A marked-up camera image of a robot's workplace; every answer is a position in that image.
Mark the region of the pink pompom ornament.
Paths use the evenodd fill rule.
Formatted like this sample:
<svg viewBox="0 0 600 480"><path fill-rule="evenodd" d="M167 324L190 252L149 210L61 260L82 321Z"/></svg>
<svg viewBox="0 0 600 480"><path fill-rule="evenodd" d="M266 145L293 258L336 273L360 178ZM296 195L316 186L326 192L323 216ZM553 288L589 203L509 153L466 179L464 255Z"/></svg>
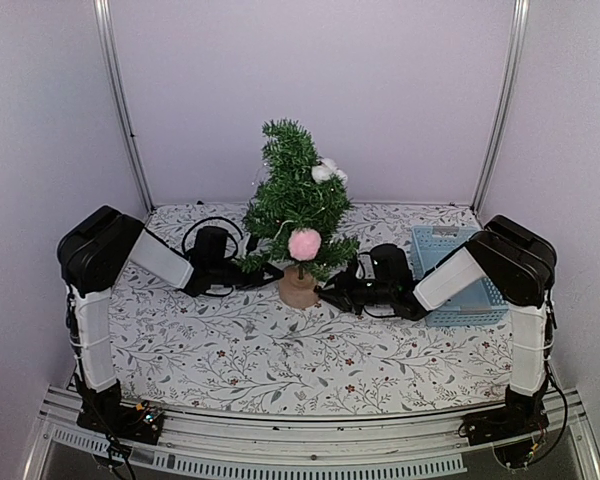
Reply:
<svg viewBox="0 0 600 480"><path fill-rule="evenodd" d="M288 240L290 257L297 261L313 260L321 247L322 239L314 229L296 229Z"/></svg>

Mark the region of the small green christmas tree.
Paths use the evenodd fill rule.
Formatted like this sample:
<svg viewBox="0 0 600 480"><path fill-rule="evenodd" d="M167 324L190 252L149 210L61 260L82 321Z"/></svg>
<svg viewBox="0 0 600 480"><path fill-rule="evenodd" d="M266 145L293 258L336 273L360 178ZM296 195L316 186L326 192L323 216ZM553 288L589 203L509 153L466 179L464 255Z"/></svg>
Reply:
<svg viewBox="0 0 600 480"><path fill-rule="evenodd" d="M321 158L309 130L299 121L278 119L262 127L262 147L267 177L249 201L243 225L262 243L255 251L237 260L245 272L262 269L265 264L284 267L278 280L280 300L295 309L306 309L318 302L314 289L335 269L357 255L357 237L338 232L352 203L345 185L337 178L316 183L311 169ZM290 257L288 240L296 229L314 229L322 243L311 261Z"/></svg>

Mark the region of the white cotton berry sprig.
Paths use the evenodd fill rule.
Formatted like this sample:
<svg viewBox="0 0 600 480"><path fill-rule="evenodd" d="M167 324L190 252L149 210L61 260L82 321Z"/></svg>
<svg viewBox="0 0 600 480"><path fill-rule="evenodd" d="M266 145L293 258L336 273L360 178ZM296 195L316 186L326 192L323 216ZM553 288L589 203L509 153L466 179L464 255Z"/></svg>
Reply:
<svg viewBox="0 0 600 480"><path fill-rule="evenodd" d="M321 158L311 169L311 176L316 183L325 182L331 178L339 179L343 185L348 182L348 175L330 158Z"/></svg>

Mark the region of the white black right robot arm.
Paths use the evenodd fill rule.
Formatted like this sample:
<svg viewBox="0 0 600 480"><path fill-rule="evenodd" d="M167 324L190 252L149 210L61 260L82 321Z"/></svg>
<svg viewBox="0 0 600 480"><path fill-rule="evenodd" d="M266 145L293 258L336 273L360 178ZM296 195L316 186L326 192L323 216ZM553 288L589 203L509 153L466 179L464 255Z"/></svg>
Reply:
<svg viewBox="0 0 600 480"><path fill-rule="evenodd" d="M393 244L372 249L370 256L370 273L353 259L324 286L315 287L315 293L343 312L359 315L368 305L389 306L395 317L418 321L472 284L489 280L510 312L513 365L504 406L465 416L464 434L479 444L547 427L543 397L554 382L549 356L557 263L548 241L497 215L420 280L414 280Z"/></svg>

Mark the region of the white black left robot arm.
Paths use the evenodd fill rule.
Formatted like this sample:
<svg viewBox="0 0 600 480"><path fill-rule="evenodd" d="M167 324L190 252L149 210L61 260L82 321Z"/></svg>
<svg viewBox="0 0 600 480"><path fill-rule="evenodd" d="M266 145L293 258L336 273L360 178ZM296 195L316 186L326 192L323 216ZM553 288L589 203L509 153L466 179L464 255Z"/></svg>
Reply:
<svg viewBox="0 0 600 480"><path fill-rule="evenodd" d="M108 319L113 288L128 264L190 297L208 296L214 287L250 290L283 278L283 271L270 263L253 272L240 268L237 255L253 252L258 240L232 237L226 229L231 223L221 216L207 217L185 232L192 244L172 248L142 221L104 205L59 242L76 387L84 411L106 433L121 433L129 423L113 368Z"/></svg>

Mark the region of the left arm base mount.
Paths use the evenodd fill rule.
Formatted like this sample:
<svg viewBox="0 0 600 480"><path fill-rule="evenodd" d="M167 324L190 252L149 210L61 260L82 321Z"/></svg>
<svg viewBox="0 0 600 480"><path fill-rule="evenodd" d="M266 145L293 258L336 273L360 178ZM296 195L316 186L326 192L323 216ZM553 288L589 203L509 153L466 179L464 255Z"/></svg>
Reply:
<svg viewBox="0 0 600 480"><path fill-rule="evenodd" d="M119 440L157 445L164 424L164 411L148 402L136 406L94 405L83 401L77 425Z"/></svg>

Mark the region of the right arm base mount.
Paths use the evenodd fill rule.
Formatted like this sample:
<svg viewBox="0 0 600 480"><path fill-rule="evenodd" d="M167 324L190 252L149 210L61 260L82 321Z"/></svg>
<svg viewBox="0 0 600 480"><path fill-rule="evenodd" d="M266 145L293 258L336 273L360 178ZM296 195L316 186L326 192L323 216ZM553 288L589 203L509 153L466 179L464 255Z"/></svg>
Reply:
<svg viewBox="0 0 600 480"><path fill-rule="evenodd" d="M509 440L496 446L494 456L503 467L514 470L539 460L549 420L543 407L529 414L518 407L501 407L465 415L457 430L470 446Z"/></svg>

